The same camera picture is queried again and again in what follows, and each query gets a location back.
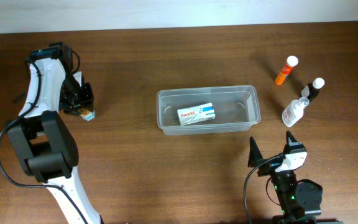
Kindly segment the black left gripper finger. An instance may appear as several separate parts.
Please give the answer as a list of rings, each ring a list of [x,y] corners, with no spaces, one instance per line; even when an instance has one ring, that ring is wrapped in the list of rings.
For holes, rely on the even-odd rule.
[[[78,112],[80,108],[81,108],[80,106],[65,106],[63,108],[63,112],[68,115],[80,116]]]
[[[84,105],[88,110],[94,109],[94,95],[90,83],[84,84],[85,101]]]

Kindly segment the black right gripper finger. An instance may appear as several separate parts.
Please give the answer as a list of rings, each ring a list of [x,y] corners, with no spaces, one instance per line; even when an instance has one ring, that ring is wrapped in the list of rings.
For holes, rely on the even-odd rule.
[[[286,132],[286,141],[288,148],[302,148],[302,143],[297,141],[290,131]]]
[[[264,158],[257,146],[257,143],[253,137],[250,137],[250,151],[248,158],[248,167],[257,167],[263,163]]]

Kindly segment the small jar gold lid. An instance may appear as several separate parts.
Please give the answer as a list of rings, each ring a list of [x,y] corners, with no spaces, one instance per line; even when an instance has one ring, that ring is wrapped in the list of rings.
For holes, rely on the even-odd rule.
[[[78,110],[78,113],[86,121],[90,121],[94,118],[94,111],[91,111],[87,108],[82,108]]]

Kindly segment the white spray bottle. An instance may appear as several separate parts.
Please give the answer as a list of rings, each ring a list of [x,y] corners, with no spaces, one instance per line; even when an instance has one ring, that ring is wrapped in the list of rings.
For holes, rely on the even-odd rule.
[[[310,101],[307,97],[301,97],[293,100],[283,111],[282,121],[286,127],[292,127],[298,120],[303,117],[305,108]]]

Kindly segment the white blue Panadol box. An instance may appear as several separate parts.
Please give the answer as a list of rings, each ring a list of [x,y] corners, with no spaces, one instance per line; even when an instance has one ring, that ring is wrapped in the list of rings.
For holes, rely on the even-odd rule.
[[[216,117],[212,103],[177,110],[181,126],[212,120]]]

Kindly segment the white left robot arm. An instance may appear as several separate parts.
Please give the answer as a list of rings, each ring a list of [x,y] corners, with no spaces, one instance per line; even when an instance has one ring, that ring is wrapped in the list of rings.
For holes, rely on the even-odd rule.
[[[95,117],[94,95],[85,82],[80,56],[63,42],[34,50],[25,60],[30,76],[25,104],[17,118],[0,133],[8,139],[23,171],[36,184],[21,184],[3,176],[13,185],[48,189],[68,223],[102,223],[81,183],[79,152],[74,137],[59,112],[90,121]]]

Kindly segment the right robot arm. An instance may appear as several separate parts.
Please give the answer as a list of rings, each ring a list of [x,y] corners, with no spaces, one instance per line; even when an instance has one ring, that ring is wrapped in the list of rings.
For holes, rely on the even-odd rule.
[[[250,138],[248,167],[252,170],[244,181],[244,208],[249,223],[252,219],[247,206],[247,184],[254,172],[259,177],[269,176],[278,198],[282,214],[272,217],[272,223],[340,223],[339,220],[318,220],[321,215],[323,187],[310,179],[296,178],[295,170],[304,165],[307,157],[306,147],[286,132],[286,144],[283,152],[268,159],[263,158],[253,137]]]

